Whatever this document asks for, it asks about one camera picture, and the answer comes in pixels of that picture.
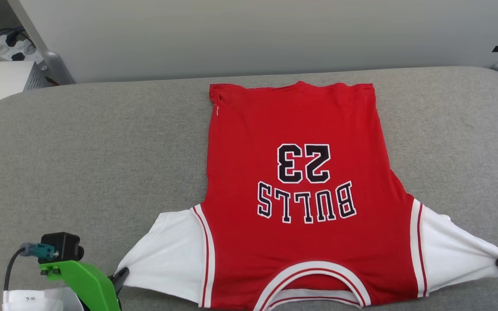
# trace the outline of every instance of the red stripe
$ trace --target red stripe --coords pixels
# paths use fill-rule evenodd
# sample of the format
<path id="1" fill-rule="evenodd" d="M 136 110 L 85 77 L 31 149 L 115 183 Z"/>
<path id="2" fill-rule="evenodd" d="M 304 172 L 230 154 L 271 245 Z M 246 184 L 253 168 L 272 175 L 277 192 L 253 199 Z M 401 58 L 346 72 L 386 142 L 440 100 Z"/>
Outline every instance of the red stripe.
<path id="1" fill-rule="evenodd" d="M 276 285 L 276 287 L 274 287 L 274 289 L 270 292 L 270 294 L 268 295 L 268 297 L 266 298 L 265 300 L 265 303 L 263 303 L 262 307 L 261 307 L 261 311 L 264 311 L 267 306 L 268 306 L 268 301 L 270 300 L 271 298 L 271 295 L 273 295 L 273 293 L 278 289 L 278 287 L 280 287 L 284 282 L 285 280 L 287 279 L 290 279 L 292 278 L 293 276 L 296 276 L 297 274 L 301 274 L 301 273 L 304 273 L 304 272 L 307 272 L 307 271 L 327 271 L 327 272 L 332 272 L 333 274 L 337 274 L 338 276 L 342 277 L 344 280 L 346 280 L 348 283 L 350 283 L 350 285 L 356 290 L 356 293 L 358 294 L 358 296 L 360 297 L 361 301 L 362 301 L 362 304 L 364 306 L 365 305 L 365 302 L 364 302 L 364 298 L 362 297 L 362 295 L 360 294 L 360 291 L 358 291 L 358 288 L 351 282 L 351 280 L 349 280 L 347 277 L 345 277 L 343 274 L 340 274 L 339 272 L 337 271 L 334 271 L 334 270 L 330 270 L 330 269 L 324 269 L 324 268 L 308 268 L 308 269 L 305 269 L 305 270 L 300 270 L 298 272 L 295 272 L 293 274 L 291 274 L 290 276 L 286 277 L 282 282 L 280 282 L 278 285 Z"/>
<path id="2" fill-rule="evenodd" d="M 206 246 L 206 262 L 205 262 L 205 283 L 203 283 L 203 296 L 201 298 L 201 306 L 203 306 L 204 308 L 208 308 L 210 306 L 206 306 L 205 305 L 205 295 L 206 295 L 206 289 L 207 289 L 207 281 L 209 279 L 209 237 L 207 236 L 207 230 L 205 228 L 205 224 L 203 223 L 203 220 L 201 218 L 201 216 L 199 216 L 199 214 L 197 213 L 197 210 L 193 209 L 193 211 L 195 212 L 195 214 L 197 215 L 197 218 L 199 218 L 199 221 L 201 222 L 201 227 L 203 228 L 203 232 L 205 232 L 205 246 Z"/>
<path id="3" fill-rule="evenodd" d="M 356 301 L 350 301 L 349 299 L 344 299 L 340 297 L 322 297 L 322 296 L 315 296 L 315 297 L 289 297 L 289 298 L 284 298 L 284 299 L 279 299 L 278 301 L 273 302 L 269 308 L 274 307 L 275 305 L 278 305 L 278 303 L 281 303 L 283 301 L 290 301 L 290 300 L 296 300 L 296 299 L 307 299 L 307 300 L 318 300 L 318 299 L 335 299 L 335 300 L 340 300 L 340 301 L 347 301 L 350 303 L 353 303 L 355 305 L 360 305 L 360 303 Z"/>
<path id="4" fill-rule="evenodd" d="M 420 242 L 420 218 L 421 218 L 421 210 L 422 210 L 422 203 L 420 203 L 420 210 L 418 211 L 418 252 L 420 253 L 420 264 L 422 267 L 422 276 L 424 278 L 424 293 L 422 297 L 425 297 L 425 294 L 428 289 L 428 283 L 425 279 L 425 268 L 424 268 L 424 258 L 421 254 L 421 242 Z"/>

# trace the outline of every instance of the power strip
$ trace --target power strip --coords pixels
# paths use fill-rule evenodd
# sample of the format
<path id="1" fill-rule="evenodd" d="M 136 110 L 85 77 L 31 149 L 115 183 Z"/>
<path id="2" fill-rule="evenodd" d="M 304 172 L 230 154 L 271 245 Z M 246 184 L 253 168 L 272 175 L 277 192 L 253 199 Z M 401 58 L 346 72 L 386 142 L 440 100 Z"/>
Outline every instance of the power strip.
<path id="1" fill-rule="evenodd" d="M 39 53 L 38 49 L 30 41 L 17 41 L 14 47 L 10 47 L 6 43 L 6 39 L 7 35 L 0 36 L 0 61 L 14 61 L 18 57 L 20 60 L 35 61 L 41 71 L 48 69 L 41 53 Z"/>

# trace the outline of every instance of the white panel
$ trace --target white panel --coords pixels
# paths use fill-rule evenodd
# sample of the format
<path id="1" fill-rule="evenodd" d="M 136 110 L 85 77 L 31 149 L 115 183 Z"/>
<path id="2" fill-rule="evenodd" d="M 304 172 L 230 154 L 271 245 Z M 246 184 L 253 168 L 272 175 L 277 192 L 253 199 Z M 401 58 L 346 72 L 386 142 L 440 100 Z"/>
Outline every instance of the white panel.
<path id="1" fill-rule="evenodd" d="M 498 61 L 498 0 L 22 0 L 78 83 Z"/>

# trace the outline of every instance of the white sleeve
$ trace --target white sleeve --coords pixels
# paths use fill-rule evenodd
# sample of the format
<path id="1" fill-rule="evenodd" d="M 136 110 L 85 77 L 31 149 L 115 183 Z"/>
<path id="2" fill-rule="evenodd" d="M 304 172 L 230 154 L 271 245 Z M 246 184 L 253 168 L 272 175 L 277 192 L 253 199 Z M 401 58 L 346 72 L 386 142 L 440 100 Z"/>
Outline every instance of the white sleeve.
<path id="1" fill-rule="evenodd" d="M 433 210 L 423 207 L 421 251 L 426 295 L 442 287 L 475 279 L 498 277 L 498 248 L 469 234 Z"/>
<path id="2" fill-rule="evenodd" d="M 162 213 L 118 265 L 128 267 L 124 285 L 200 302 L 203 236 L 190 210 Z"/>

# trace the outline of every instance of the green bracket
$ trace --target green bracket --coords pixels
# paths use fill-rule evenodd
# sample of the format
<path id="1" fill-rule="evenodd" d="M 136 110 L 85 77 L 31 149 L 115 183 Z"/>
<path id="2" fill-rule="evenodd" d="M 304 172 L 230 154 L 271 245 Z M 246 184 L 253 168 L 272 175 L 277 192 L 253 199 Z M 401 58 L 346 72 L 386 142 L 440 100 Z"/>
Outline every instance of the green bracket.
<path id="1" fill-rule="evenodd" d="M 94 265 L 74 260 L 42 263 L 49 281 L 63 280 L 91 311 L 120 311 L 115 288 L 109 278 Z"/>

